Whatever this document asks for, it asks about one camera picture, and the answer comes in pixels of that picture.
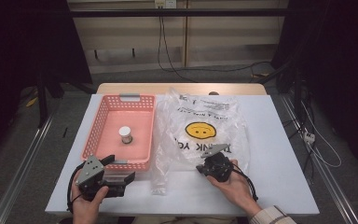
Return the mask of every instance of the white plastic bag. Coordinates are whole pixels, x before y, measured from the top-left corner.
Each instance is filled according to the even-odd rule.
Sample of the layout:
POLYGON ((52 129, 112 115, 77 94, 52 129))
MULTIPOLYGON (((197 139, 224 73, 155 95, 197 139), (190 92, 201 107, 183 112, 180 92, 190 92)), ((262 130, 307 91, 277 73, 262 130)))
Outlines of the white plastic bag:
POLYGON ((182 95, 174 89, 158 102, 153 132, 152 194, 165 195, 168 171, 194 169, 210 144, 230 144, 222 151, 248 174, 250 160, 246 124, 235 97, 225 101, 182 95))

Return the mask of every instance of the table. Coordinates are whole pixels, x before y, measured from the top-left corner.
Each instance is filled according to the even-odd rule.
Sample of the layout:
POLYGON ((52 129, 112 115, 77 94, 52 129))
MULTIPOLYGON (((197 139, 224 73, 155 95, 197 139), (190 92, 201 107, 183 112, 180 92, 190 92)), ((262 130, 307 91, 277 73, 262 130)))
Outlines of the table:
MULTIPOLYGON (((174 87, 181 93, 206 95, 216 91, 220 94, 237 95, 248 125, 251 149, 249 176, 255 184, 258 203, 262 207, 279 205, 291 216, 319 214, 276 109, 260 84, 111 83, 102 84, 98 93, 163 94, 169 87, 174 87)), ((81 163, 80 153, 101 97, 101 94, 91 97, 76 140, 48 202, 48 213, 59 216, 68 214, 66 188, 69 177, 81 163)), ((210 97, 222 99, 227 96, 210 97)), ((148 178, 147 174, 138 175, 127 186, 124 197, 105 199, 100 212, 110 216, 245 216, 196 169, 171 172, 166 196, 151 195, 148 178)))

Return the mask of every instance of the basket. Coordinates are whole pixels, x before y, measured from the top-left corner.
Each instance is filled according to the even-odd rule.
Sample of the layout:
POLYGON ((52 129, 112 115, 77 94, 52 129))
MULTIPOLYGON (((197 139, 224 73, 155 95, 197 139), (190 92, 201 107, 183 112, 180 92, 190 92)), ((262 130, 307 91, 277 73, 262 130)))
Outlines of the basket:
POLYGON ((142 94, 104 95, 95 115, 82 159, 115 155, 105 166, 111 171, 147 171, 150 165, 156 97, 142 94), (132 141, 125 144, 118 130, 131 128, 132 141))

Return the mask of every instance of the human hand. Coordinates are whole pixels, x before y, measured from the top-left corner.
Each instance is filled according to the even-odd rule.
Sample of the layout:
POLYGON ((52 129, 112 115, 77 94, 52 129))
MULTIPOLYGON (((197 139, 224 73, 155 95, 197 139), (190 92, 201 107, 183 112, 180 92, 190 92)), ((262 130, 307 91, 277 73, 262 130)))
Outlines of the human hand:
MULTIPOLYGON (((236 160, 232 160, 231 162, 238 165, 238 161, 236 160)), ((212 185, 220 189, 230 202, 242 208, 248 217, 254 217, 259 211, 261 211, 260 206, 252 197, 248 182, 243 176, 235 172, 231 172, 231 175, 226 182, 218 182, 211 175, 206 176, 206 178, 212 185)))
MULTIPOLYGON (((77 179, 79 176, 80 171, 77 172, 74 179, 77 179)), ((89 202, 81 195, 79 187, 72 183, 72 202, 73 202, 73 209, 74 209, 74 223, 75 224, 93 224, 97 222, 98 213, 100 204, 103 201, 103 198, 106 196, 109 188, 104 186, 98 190, 95 198, 89 202)))

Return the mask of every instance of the smiley face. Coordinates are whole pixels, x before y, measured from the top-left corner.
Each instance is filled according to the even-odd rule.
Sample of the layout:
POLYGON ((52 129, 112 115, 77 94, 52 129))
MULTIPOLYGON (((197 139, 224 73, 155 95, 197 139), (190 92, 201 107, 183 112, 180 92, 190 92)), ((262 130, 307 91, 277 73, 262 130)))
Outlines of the smiley face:
POLYGON ((186 126, 186 133, 194 138, 207 139, 216 136, 216 129, 209 123, 193 122, 186 126))

